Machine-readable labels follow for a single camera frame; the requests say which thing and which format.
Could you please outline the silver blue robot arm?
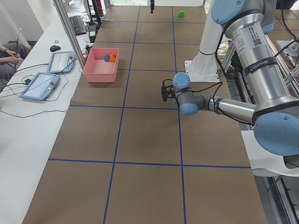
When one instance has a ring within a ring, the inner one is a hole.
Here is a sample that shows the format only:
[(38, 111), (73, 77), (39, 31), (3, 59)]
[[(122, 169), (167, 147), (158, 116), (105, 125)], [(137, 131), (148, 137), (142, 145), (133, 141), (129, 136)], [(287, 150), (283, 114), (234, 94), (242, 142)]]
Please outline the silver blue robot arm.
[(266, 151), (293, 156), (299, 153), (299, 100), (287, 89), (265, 37), (274, 28), (275, 10), (274, 0), (216, 0), (210, 7), (212, 20), (235, 46), (254, 104), (194, 91), (184, 72), (161, 93), (163, 100), (174, 99), (185, 116), (202, 109), (225, 115), (252, 125), (256, 141)]

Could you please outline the person's hand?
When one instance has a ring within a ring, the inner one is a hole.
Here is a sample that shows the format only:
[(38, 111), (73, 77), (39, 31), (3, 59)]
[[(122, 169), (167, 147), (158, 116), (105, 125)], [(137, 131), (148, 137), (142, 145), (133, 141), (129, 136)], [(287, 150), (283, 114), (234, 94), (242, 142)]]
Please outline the person's hand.
[(19, 63), (19, 58), (15, 56), (9, 56), (6, 58), (7, 63), (13, 63), (13, 64), (18, 64)]

